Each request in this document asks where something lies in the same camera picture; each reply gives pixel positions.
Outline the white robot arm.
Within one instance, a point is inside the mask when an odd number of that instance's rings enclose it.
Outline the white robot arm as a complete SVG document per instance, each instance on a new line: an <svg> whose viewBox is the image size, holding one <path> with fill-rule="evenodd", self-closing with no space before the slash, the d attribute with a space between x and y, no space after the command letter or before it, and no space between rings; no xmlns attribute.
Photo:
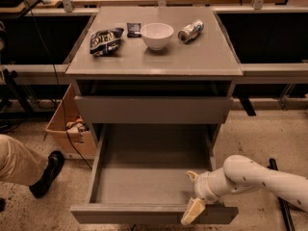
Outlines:
<svg viewBox="0 0 308 231"><path fill-rule="evenodd" d="M223 167L214 171L197 174L187 171L193 182L195 198L190 198L188 207L181 218L183 225L189 225L198 218L208 204L228 194L248 193L264 189L308 211L308 178L263 167L242 156L229 156Z"/></svg>

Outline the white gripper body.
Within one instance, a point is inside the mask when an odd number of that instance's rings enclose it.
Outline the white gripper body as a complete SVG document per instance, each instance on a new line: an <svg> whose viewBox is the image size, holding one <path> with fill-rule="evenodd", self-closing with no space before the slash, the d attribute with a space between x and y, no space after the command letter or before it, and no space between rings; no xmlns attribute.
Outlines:
<svg viewBox="0 0 308 231"><path fill-rule="evenodd" d="M219 200L219 197L214 193L210 186L210 172L198 174L194 179L194 193L196 198L203 203L213 204Z"/></svg>

